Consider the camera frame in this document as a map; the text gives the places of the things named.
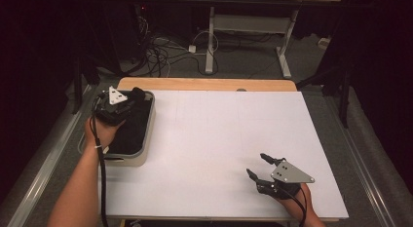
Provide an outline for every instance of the desk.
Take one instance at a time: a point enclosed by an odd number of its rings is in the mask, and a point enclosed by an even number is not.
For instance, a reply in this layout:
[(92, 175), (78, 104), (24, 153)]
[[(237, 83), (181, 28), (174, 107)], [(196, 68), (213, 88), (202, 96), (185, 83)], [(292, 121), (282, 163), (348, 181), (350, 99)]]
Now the desk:
[[(208, 86), (219, 91), (205, 91)], [(290, 220), (281, 205), (258, 194), (245, 171), (271, 179), (275, 167), (260, 158), (264, 152), (286, 157), (316, 179), (309, 186), (324, 221), (348, 217), (303, 96), (292, 82), (124, 78), (118, 89), (133, 87), (154, 93), (157, 115), (146, 163), (107, 168), (108, 216)], [(248, 92), (233, 92), (237, 89)]]
[[(295, 1), (341, 1), (341, 0), (295, 0)], [(210, 7), (209, 13), (209, 36), (206, 53), (206, 73), (213, 72), (213, 32), (215, 29), (253, 31), (264, 33), (282, 33), (284, 39), (281, 47), (277, 47), (277, 58), (280, 62), (282, 75), (285, 79), (291, 78), (285, 51), (291, 37), (292, 29), (298, 16), (298, 9), (294, 10), (290, 18), (268, 18), (268, 17), (246, 17), (246, 16), (223, 16), (216, 15), (214, 7)]]

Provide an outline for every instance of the dark background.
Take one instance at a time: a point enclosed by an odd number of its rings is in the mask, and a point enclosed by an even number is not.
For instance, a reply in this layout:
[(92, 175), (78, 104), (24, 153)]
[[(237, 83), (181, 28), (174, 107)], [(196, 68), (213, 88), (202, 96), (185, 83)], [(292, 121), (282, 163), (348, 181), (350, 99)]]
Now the dark background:
[[(293, 35), (299, 39), (311, 33), (319, 36), (334, 34), (319, 72), (339, 63), (341, 57), (350, 57), (352, 86), (363, 110), (412, 192), (413, 176), (409, 172), (413, 169), (413, 2), (343, 0), (343, 4), (371, 2), (376, 5), (374, 10), (303, 8)], [(119, 67), (117, 59), (129, 58), (132, 57), (129, 54), (135, 53), (134, 48), (122, 46), (120, 39), (135, 40), (133, 33), (119, 36), (125, 32), (124, 26), (130, 32), (132, 21), (116, 24), (116, 17), (128, 12), (119, 12), (119, 5), (94, 3), (94, 6), (88, 5), (86, 12), (94, 14), (97, 22), (90, 22), (81, 9), (85, 5), (72, 3), (62, 0), (0, 0), (0, 80), (3, 90), (0, 104), (3, 142), (1, 201), (64, 108), (67, 102), (64, 92), (73, 80), (75, 58), (81, 56), (82, 63), (88, 67), (83, 72), (90, 82), (97, 82), (94, 70), (97, 63), (104, 63), (103, 66), (115, 70)], [(164, 15), (170, 9), (175, 13), (166, 20)], [(207, 8), (164, 6), (162, 10), (155, 11), (152, 19), (186, 40), (194, 29), (207, 21), (200, 14), (205, 10)], [(113, 21), (109, 27), (98, 22), (104, 19), (102, 16), (105, 14)], [(182, 23), (175, 30), (170, 26), (174, 20)], [(94, 26), (102, 26), (99, 33), (91, 32)], [(115, 40), (110, 40), (111, 33)], [(98, 41), (109, 43), (97, 45)]]

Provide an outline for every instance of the black device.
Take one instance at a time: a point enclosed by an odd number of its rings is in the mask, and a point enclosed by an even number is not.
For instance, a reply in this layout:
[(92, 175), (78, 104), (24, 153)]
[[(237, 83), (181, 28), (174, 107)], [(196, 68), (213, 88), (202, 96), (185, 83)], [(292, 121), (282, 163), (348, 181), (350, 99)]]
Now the black device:
[(274, 181), (259, 179), (258, 176), (249, 169), (246, 169), (249, 178), (255, 181), (256, 188), (260, 194), (269, 195), (276, 199), (292, 199), (300, 191), (300, 183), (313, 183), (315, 180), (290, 164), (285, 158), (274, 159), (264, 153), (261, 158), (277, 168), (271, 173)]
[(140, 88), (133, 88), (130, 92), (118, 92), (109, 88), (108, 92), (103, 92), (99, 97), (100, 102), (94, 110), (96, 118), (109, 126), (118, 126), (143, 106), (145, 92)]

